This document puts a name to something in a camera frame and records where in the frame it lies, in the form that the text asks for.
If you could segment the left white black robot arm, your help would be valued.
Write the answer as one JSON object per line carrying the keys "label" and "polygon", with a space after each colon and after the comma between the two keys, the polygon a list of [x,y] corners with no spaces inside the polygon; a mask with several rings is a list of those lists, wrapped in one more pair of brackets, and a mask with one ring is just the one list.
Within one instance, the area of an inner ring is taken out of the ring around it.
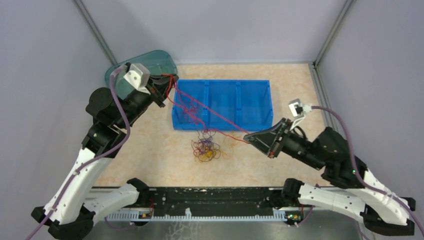
{"label": "left white black robot arm", "polygon": [[93,117],[93,125],[59,190],[46,205],[33,209],[31,216],[39,227],[47,226],[56,240],[81,240],[121,208],[152,205],[149,187],[137,178],[94,200],[87,201],[86,196],[129,139],[133,123],[151,104],[164,107],[178,79],[176,74],[150,76],[144,91],[133,90],[125,99],[118,97],[113,86],[91,94],[86,111]]}

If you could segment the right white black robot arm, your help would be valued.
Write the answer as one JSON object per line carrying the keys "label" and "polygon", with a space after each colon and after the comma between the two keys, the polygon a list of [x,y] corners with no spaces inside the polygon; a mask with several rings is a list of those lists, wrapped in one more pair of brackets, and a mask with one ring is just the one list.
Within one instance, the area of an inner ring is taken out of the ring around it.
{"label": "right white black robot arm", "polygon": [[416,202],[397,197],[377,180],[357,156],[350,156],[348,142],[331,127],[309,141],[304,130],[286,118],[271,128],[243,138],[267,157],[284,153],[322,171],[321,177],[344,193],[333,193],[301,180],[288,178],[279,197],[272,201],[287,206],[310,205],[345,215],[379,235],[413,236],[415,223],[410,213]]}

